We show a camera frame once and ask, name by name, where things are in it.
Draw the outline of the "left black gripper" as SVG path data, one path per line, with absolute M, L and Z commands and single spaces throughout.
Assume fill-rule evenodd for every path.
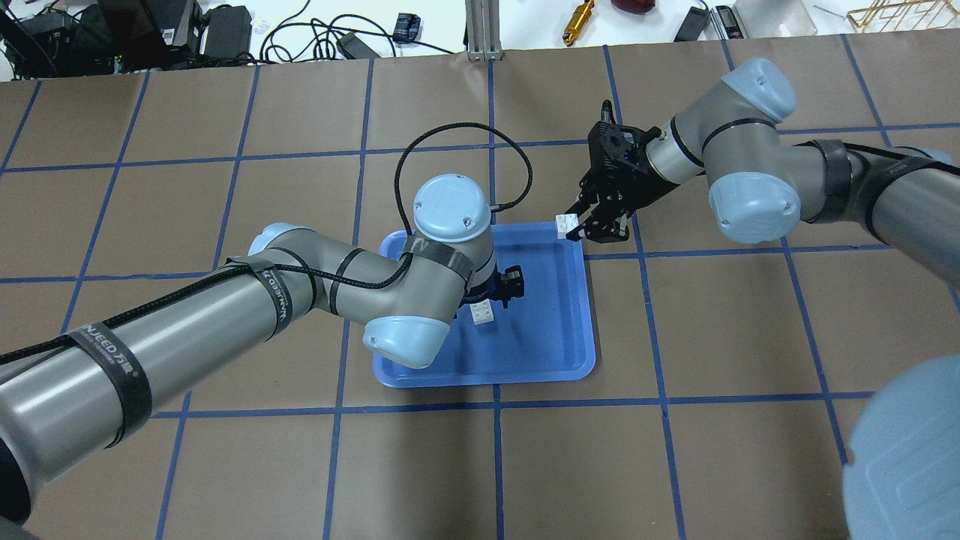
M 469 288 L 460 299 L 460 304 L 469 305 L 490 299 L 492 302 L 499 302 L 504 310 L 508 310 L 511 300 L 524 297 L 524 283 L 524 270 L 520 265 L 508 267 L 504 272 L 494 266 L 490 277 L 487 277 L 484 283 Z

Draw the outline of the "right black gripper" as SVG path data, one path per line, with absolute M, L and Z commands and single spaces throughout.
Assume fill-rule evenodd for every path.
M 607 244 L 630 239 L 630 215 L 661 199 L 661 175 L 646 154 L 659 136 L 659 127 L 596 122 L 587 134 L 589 168 L 580 179 L 579 198 L 565 213 L 578 224 L 567 230 L 566 240 Z

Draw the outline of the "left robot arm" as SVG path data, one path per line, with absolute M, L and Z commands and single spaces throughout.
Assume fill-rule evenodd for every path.
M 272 224 L 189 286 L 4 353 L 2 520 L 23 525 L 41 488 L 312 310 L 363 325 L 364 345 L 398 365 L 432 365 L 461 305 L 524 294 L 521 268 L 498 272 L 491 230 L 514 206 L 490 205 L 466 175 L 437 175 L 412 201 L 399 260 Z

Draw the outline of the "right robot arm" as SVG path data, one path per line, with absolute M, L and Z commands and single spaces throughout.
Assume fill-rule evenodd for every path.
M 853 222 L 957 287 L 959 171 L 950 156 L 825 138 L 785 145 L 777 126 L 796 106 L 788 78 L 765 58 L 733 69 L 661 127 L 621 125 L 604 102 L 559 237 L 626 242 L 638 209 L 703 175 L 731 242 L 774 242 L 802 222 Z

